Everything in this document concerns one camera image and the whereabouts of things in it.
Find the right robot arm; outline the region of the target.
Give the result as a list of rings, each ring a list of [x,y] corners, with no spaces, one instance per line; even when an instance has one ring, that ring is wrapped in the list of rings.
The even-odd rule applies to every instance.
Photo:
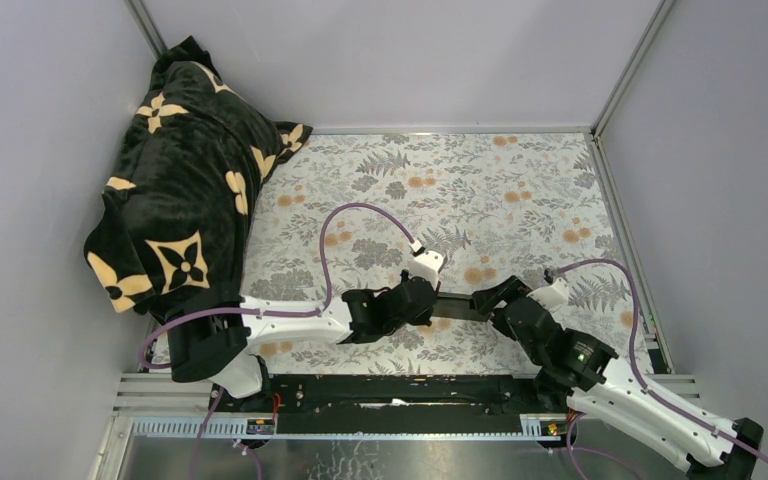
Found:
[[[537,289],[518,277],[471,296],[471,306],[516,341],[539,371],[533,396],[543,410],[567,407],[648,446],[690,478],[747,479],[764,429],[749,418],[711,413],[645,379],[595,336],[552,316],[569,301],[563,278]]]

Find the black paper box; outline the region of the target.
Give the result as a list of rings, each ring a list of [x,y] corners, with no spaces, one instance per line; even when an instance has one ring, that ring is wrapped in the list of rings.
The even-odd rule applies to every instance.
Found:
[[[432,316],[473,322],[486,322],[488,319],[488,314],[482,314],[474,307],[469,295],[438,295]]]

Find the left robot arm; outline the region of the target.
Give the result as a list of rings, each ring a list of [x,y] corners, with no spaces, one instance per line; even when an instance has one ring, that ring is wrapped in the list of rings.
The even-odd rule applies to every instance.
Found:
[[[309,301],[266,301],[235,296],[207,316],[180,326],[168,319],[172,379],[208,380],[242,408],[256,411],[269,401],[270,385],[258,349],[265,344],[320,342],[367,344],[409,324],[428,325],[437,299],[439,276],[403,271],[392,287],[343,292],[326,308]]]

